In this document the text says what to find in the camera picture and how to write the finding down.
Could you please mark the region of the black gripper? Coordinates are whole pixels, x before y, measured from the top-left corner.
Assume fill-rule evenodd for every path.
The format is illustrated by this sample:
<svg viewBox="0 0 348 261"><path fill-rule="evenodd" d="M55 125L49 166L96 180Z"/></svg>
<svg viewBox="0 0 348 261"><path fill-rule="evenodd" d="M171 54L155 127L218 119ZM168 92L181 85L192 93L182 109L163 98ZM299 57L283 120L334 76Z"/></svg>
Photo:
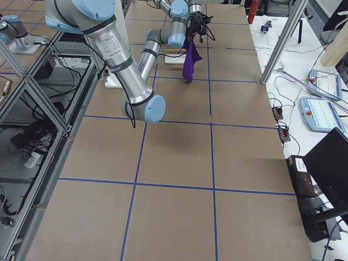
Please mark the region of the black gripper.
<svg viewBox="0 0 348 261"><path fill-rule="evenodd" d="M199 42L203 42L205 36L212 40L213 33L208 27L212 18L212 16L207 16L199 11L191 13L188 18L189 24L186 31L188 41L193 41L196 35L199 36Z"/></svg>

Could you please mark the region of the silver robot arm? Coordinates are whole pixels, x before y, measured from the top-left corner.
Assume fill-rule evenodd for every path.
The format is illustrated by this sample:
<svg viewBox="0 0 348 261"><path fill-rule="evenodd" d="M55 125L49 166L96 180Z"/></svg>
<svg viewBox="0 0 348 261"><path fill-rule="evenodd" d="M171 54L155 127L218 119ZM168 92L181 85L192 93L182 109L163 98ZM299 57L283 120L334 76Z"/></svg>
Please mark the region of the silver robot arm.
<svg viewBox="0 0 348 261"><path fill-rule="evenodd" d="M183 78L192 81L195 62L201 60L194 44L195 35L211 39L211 18L202 12L200 1L154 1L165 12L170 25L153 29L146 35L141 59L136 62L129 52L127 34L118 31L124 15L115 13L120 1L45 1L46 24L56 30L83 34L93 39L95 53L106 63L123 88L121 110L132 121L156 123L166 109L164 97L147 85L162 45L184 48Z"/></svg>
<svg viewBox="0 0 348 261"><path fill-rule="evenodd" d="M29 34L16 15L1 16L1 40L15 54L35 54L46 44L43 36Z"/></svg>

